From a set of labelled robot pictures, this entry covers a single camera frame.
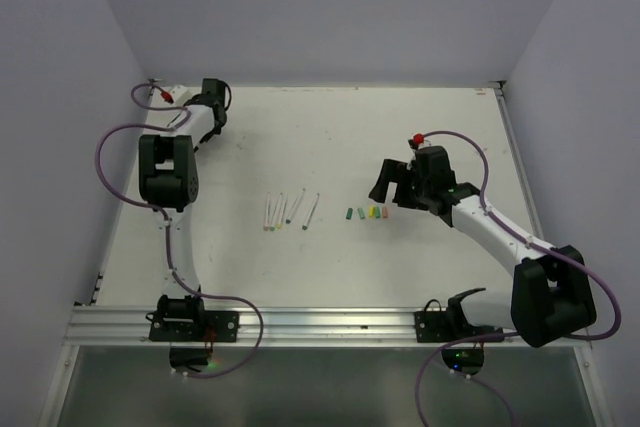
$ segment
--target purple cable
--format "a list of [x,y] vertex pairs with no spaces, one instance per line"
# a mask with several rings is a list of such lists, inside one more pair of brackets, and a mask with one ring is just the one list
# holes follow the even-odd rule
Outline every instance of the purple cable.
[[119,132],[121,130],[125,130],[125,129],[149,129],[149,130],[154,130],[156,132],[172,132],[176,129],[178,129],[179,127],[181,127],[182,125],[184,125],[189,118],[191,117],[191,113],[189,112],[188,109],[184,108],[184,107],[169,107],[169,108],[160,108],[160,107],[148,107],[145,105],[142,105],[141,103],[138,102],[138,100],[135,98],[135,92],[138,89],[141,89],[142,87],[150,87],[150,88],[156,88],[159,90],[163,90],[161,87],[158,87],[155,84],[139,84],[136,85],[133,89],[131,89],[131,98],[133,99],[133,101],[139,106],[142,107],[143,109],[147,109],[147,110],[180,110],[183,112],[186,112],[185,118],[182,119],[180,122],[178,122],[175,126],[173,127],[157,127],[155,125],[147,125],[147,124],[123,124],[123,125],[119,125],[117,127],[112,128],[111,130],[109,130],[107,133],[105,133],[100,140],[98,141],[98,145],[96,146],[96,151],[95,151],[95,155],[94,155],[94,166],[96,169],[96,173],[98,174],[98,178],[100,179],[100,182],[102,182],[102,185],[105,186],[105,188],[116,198],[120,199],[122,202],[125,202],[127,204],[131,204],[134,205],[136,207],[142,207],[145,209],[153,209],[153,210],[157,210],[158,212],[160,212],[162,214],[163,219],[165,220],[165,222],[167,222],[167,226],[165,227],[165,248],[166,248],[166,252],[167,252],[167,263],[169,264],[169,270],[171,270],[171,275],[173,276],[173,278],[175,279],[176,283],[182,287],[186,292],[190,293],[191,295],[195,295],[197,297],[201,297],[204,299],[213,299],[213,300],[231,300],[231,301],[235,301],[235,302],[241,302],[247,306],[249,306],[258,316],[258,320],[260,321],[260,332],[258,333],[258,339],[256,340],[255,345],[252,347],[251,351],[237,364],[232,365],[231,367],[221,370],[219,372],[212,372],[210,374],[203,374],[203,373],[192,373],[192,372],[187,372],[187,376],[188,377],[194,377],[194,378],[198,378],[198,379],[213,379],[216,377],[221,377],[225,374],[228,374],[230,372],[233,372],[234,370],[242,367],[244,364],[246,364],[247,362],[249,362],[256,354],[256,352],[258,351],[258,347],[260,346],[260,343],[262,342],[262,336],[264,334],[264,319],[262,318],[262,314],[260,313],[260,310],[258,310],[258,307],[255,306],[255,304],[253,304],[251,301],[247,300],[247,299],[243,299],[242,297],[235,297],[235,296],[230,296],[230,295],[212,295],[212,294],[203,294],[201,292],[198,292],[197,290],[192,289],[191,287],[189,287],[187,284],[185,284],[182,279],[180,279],[180,277],[178,276],[178,274],[176,273],[176,269],[173,265],[173,258],[171,256],[171,230],[170,230],[170,226],[168,225],[168,222],[170,220],[169,214],[167,213],[166,210],[164,210],[162,207],[158,206],[158,205],[153,205],[153,204],[148,204],[146,202],[140,202],[138,200],[134,200],[134,199],[130,199],[129,197],[123,195],[122,193],[120,193],[115,187],[113,187],[109,181],[107,180],[107,177],[104,175],[104,170],[102,169],[102,149],[104,147],[104,144],[106,143],[107,139],[109,137],[111,137],[113,134],[115,134],[116,132]]
[[166,90],[164,90],[164,89],[163,89],[162,87],[160,87],[159,85],[152,84],[152,83],[150,83],[150,82],[145,82],[145,83],[143,83],[143,84],[134,85],[134,86],[131,88],[131,93],[130,93],[130,95],[131,95],[131,100],[133,100],[133,103],[134,103],[134,104],[136,104],[136,105],[137,105],[138,107],[140,107],[141,109],[144,109],[144,110],[153,110],[153,111],[155,111],[155,112],[164,112],[164,111],[171,112],[171,111],[173,111],[173,110],[182,110],[182,111],[185,111],[185,110],[186,110],[184,107],[180,107],[180,106],[175,106],[175,107],[151,107],[151,106],[150,106],[150,105],[148,105],[148,104],[143,104],[143,103],[142,103],[142,102],[140,102],[140,101],[138,100],[138,98],[136,97],[136,92],[137,92],[138,90],[140,90],[140,89],[145,88],[145,87],[150,88],[150,89],[158,89],[160,92],[163,92],[163,93],[165,93],[165,94],[166,94],[166,93],[168,93]]
[[475,141],[473,141],[466,135],[460,134],[458,132],[453,132],[450,130],[435,130],[433,132],[424,134],[424,136],[426,138],[426,137],[431,137],[431,136],[440,135],[440,134],[452,135],[454,137],[458,137],[459,139],[462,139],[468,142],[473,146],[474,149],[476,149],[476,151],[480,155],[480,158],[482,159],[482,164],[484,166],[484,175],[482,177],[482,186],[480,187],[480,196],[479,196],[480,205],[482,206],[482,209],[487,213],[487,215],[491,218],[491,220],[493,220],[502,230],[504,230],[507,234],[509,234],[511,237],[513,237],[517,241],[522,242],[524,244],[528,244],[532,249],[537,250],[538,252],[542,252],[543,254],[555,257],[556,259],[562,262],[566,262],[572,267],[575,267],[579,271],[583,272],[584,274],[589,276],[591,279],[593,279],[593,281],[600,286],[600,288],[604,291],[604,293],[609,298],[609,301],[611,302],[611,306],[613,307],[613,313],[614,313],[613,325],[609,328],[609,330],[602,332],[601,334],[594,334],[594,335],[571,334],[571,335],[567,335],[566,337],[569,339],[592,341],[592,340],[608,339],[609,337],[614,335],[620,329],[620,324],[622,323],[622,312],[620,310],[620,304],[618,303],[618,299],[616,298],[611,288],[606,284],[606,282],[598,274],[596,274],[594,271],[592,271],[588,267],[582,265],[580,262],[576,262],[575,260],[567,257],[566,255],[562,255],[558,252],[554,252],[553,250],[547,249],[546,247],[536,244],[535,242],[529,242],[527,239],[525,239],[516,231],[514,231],[511,227],[509,227],[505,222],[503,222],[502,219],[500,219],[500,217],[498,217],[494,212],[492,212],[491,210],[487,210],[487,200],[485,198],[485,191],[487,190],[487,184],[489,183],[489,161],[487,160],[486,154]]
[[[476,335],[474,337],[468,337],[466,339],[459,339],[459,340],[454,340],[452,342],[448,342],[446,344],[441,345],[435,351],[433,351],[433,353],[429,355],[429,357],[427,357],[425,361],[422,363],[422,365],[420,366],[420,370],[418,371],[418,375],[416,376],[416,381],[413,387],[413,400],[416,404],[416,409],[418,410],[418,416],[420,417],[420,421],[422,422],[422,425],[424,425],[425,427],[429,427],[429,422],[427,421],[427,418],[424,415],[424,412],[422,411],[422,406],[420,404],[420,382],[422,380],[422,376],[424,375],[424,371],[427,369],[427,366],[431,363],[433,359],[435,359],[435,357],[440,352],[458,344],[463,344],[468,342],[492,342],[492,341],[502,340],[507,337],[517,337],[517,336],[518,336],[517,332],[510,332],[507,334]],[[465,374],[461,372],[456,372],[456,373],[459,374],[460,376],[466,377]],[[502,401],[504,406],[507,408],[507,411],[509,412],[509,418],[511,419],[511,426],[515,427],[518,425],[518,418],[516,417],[516,413],[514,412],[513,408],[509,404],[509,401],[506,399],[504,395],[502,395],[495,387],[492,387],[490,384],[486,383],[482,379],[471,377],[470,380],[473,380],[474,382],[482,385],[483,387],[493,392]]]

